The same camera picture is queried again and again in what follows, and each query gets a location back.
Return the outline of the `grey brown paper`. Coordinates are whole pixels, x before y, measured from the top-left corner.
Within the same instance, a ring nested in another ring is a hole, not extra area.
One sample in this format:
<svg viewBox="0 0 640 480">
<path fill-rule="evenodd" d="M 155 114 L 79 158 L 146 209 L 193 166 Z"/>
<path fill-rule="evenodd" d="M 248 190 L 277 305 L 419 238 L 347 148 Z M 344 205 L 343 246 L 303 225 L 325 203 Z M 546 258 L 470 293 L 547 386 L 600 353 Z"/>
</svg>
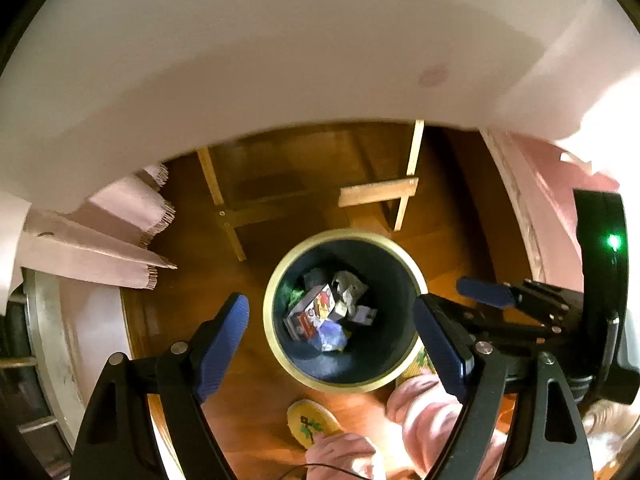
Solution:
<svg viewBox="0 0 640 480">
<path fill-rule="evenodd" d="M 340 271 L 332 278 L 331 290 L 335 299 L 335 315 L 338 318 L 349 318 L 355 314 L 357 302 L 368 290 L 368 286 L 355 274 Z"/>
</svg>

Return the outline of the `cartoon printed table cloth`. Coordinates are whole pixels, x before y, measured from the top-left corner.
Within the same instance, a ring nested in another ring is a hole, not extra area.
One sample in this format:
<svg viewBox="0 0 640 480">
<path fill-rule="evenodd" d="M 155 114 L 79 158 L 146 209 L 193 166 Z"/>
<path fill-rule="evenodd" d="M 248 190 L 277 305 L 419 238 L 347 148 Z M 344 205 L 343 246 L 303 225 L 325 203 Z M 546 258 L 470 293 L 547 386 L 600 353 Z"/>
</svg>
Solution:
<svg viewBox="0 0 640 480">
<path fill-rule="evenodd" d="M 1 0 L 1 281 L 29 206 L 275 126 L 422 119 L 570 148 L 636 198 L 617 0 Z"/>
</svg>

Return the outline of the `purple plastic bag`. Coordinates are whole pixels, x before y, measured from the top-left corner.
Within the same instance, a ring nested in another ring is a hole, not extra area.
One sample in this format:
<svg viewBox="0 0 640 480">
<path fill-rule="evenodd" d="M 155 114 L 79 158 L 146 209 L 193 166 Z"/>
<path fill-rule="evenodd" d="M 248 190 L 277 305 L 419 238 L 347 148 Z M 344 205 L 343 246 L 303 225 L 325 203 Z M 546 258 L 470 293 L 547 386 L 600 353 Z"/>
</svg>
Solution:
<svg viewBox="0 0 640 480">
<path fill-rule="evenodd" d="M 326 320 L 317 330 L 311 344 L 320 352 L 342 352 L 348 336 L 340 323 Z"/>
</svg>

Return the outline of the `dark metal shelf rack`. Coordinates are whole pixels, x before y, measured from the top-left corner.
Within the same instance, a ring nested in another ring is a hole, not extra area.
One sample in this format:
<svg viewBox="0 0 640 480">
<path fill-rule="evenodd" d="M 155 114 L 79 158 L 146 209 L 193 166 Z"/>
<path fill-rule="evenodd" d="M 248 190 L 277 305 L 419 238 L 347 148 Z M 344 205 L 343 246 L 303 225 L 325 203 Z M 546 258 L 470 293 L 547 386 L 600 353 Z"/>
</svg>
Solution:
<svg viewBox="0 0 640 480">
<path fill-rule="evenodd" d="M 29 339 L 27 297 L 19 288 L 1 315 L 1 477 L 67 479 L 71 461 L 41 388 Z"/>
</svg>

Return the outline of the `wooden table frame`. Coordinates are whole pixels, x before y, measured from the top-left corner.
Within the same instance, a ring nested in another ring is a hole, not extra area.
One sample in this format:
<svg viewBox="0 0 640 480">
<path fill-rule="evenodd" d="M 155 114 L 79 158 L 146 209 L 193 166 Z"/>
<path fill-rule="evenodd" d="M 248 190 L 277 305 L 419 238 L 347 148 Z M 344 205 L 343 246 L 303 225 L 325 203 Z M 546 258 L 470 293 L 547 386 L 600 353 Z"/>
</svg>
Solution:
<svg viewBox="0 0 640 480">
<path fill-rule="evenodd" d="M 217 222 L 235 257 L 236 232 L 316 208 L 378 204 L 400 231 L 418 189 L 424 122 L 327 122 L 264 131 L 196 154 Z"/>
</svg>

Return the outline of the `right pink pyjama leg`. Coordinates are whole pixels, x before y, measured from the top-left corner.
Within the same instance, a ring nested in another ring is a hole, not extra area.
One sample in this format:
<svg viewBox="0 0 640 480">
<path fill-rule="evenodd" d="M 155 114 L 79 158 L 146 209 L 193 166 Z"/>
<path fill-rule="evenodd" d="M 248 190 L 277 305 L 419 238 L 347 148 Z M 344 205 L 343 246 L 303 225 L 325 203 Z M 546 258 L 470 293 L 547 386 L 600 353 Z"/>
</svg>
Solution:
<svg viewBox="0 0 640 480">
<path fill-rule="evenodd" d="M 421 476 L 436 464 L 461 410 L 458 399 L 431 373 L 405 380 L 388 398 L 386 417 L 401 426 L 405 450 Z"/>
</svg>

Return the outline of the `pink pyjama leg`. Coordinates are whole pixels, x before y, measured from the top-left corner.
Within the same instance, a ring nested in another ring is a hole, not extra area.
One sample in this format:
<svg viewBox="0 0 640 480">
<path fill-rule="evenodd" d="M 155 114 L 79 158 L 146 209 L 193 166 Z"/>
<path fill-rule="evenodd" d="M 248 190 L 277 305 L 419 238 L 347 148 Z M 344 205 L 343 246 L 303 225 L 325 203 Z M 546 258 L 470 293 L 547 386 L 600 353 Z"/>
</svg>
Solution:
<svg viewBox="0 0 640 480">
<path fill-rule="evenodd" d="M 310 480 L 349 480 L 353 474 L 367 479 L 386 478 L 382 453 L 368 438 L 352 432 L 316 434 L 305 460 L 311 464 L 306 473 Z"/>
<path fill-rule="evenodd" d="M 401 426 L 405 450 L 421 476 L 436 464 L 461 410 L 458 399 L 431 373 L 405 380 L 388 398 L 386 417 Z"/>
</svg>

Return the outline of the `right yellow slipper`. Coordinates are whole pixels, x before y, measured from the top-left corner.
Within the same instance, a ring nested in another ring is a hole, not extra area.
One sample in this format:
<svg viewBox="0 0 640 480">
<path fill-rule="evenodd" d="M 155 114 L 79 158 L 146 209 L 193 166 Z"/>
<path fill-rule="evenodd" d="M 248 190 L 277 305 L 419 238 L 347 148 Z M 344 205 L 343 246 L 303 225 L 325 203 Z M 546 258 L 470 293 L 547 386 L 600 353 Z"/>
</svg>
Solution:
<svg viewBox="0 0 640 480">
<path fill-rule="evenodd" d="M 435 374 L 435 367 L 425 348 L 422 347 L 409 366 L 395 379 L 395 386 L 399 387 L 403 382 L 425 374 Z"/>
</svg>

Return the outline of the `round black trash bin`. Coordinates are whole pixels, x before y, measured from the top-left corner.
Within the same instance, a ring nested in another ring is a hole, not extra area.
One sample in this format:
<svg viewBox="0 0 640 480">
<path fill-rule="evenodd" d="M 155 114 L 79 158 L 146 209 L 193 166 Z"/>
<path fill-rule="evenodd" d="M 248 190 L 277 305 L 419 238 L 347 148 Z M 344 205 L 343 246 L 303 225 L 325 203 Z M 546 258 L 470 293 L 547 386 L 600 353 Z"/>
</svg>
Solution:
<svg viewBox="0 0 640 480">
<path fill-rule="evenodd" d="M 367 392 L 393 382 L 419 354 L 412 306 L 426 291 L 418 265 L 392 240 L 326 231 L 277 265 L 262 322 L 295 380 L 323 392 Z"/>
</svg>

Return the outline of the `left pink pyjama leg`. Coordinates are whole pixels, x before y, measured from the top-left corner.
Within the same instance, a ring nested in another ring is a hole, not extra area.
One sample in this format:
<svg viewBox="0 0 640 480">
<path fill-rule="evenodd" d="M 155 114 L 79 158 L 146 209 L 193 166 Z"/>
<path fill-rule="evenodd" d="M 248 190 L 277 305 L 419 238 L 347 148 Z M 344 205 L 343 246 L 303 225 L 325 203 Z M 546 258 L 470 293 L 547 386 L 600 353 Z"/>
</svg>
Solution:
<svg viewBox="0 0 640 480">
<path fill-rule="evenodd" d="M 311 464 L 306 473 L 310 480 L 349 480 L 353 474 L 367 479 L 386 478 L 382 453 L 368 438 L 352 432 L 316 434 L 305 460 Z"/>
</svg>

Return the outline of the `pink strawberry carton box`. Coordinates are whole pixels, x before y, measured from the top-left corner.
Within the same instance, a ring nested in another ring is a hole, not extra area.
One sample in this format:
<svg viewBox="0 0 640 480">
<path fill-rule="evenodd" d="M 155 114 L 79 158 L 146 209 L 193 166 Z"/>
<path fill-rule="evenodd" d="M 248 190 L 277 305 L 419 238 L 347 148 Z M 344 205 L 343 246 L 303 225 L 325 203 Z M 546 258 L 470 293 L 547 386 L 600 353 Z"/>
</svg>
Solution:
<svg viewBox="0 0 640 480">
<path fill-rule="evenodd" d="M 288 334 L 295 341 L 310 341 L 335 308 L 329 284 L 314 286 L 299 299 L 283 320 Z"/>
</svg>

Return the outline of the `green paper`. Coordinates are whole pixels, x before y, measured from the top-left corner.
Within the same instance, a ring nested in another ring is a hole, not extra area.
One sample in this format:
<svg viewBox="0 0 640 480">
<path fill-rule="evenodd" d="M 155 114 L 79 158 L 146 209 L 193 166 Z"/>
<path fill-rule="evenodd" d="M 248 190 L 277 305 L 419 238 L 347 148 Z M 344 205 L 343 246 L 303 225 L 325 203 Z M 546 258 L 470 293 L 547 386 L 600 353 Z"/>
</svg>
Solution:
<svg viewBox="0 0 640 480">
<path fill-rule="evenodd" d="M 289 311 L 294 309 L 300 300 L 304 298 L 308 289 L 302 278 L 299 278 L 288 290 L 288 296 L 286 297 L 286 307 Z"/>
</svg>

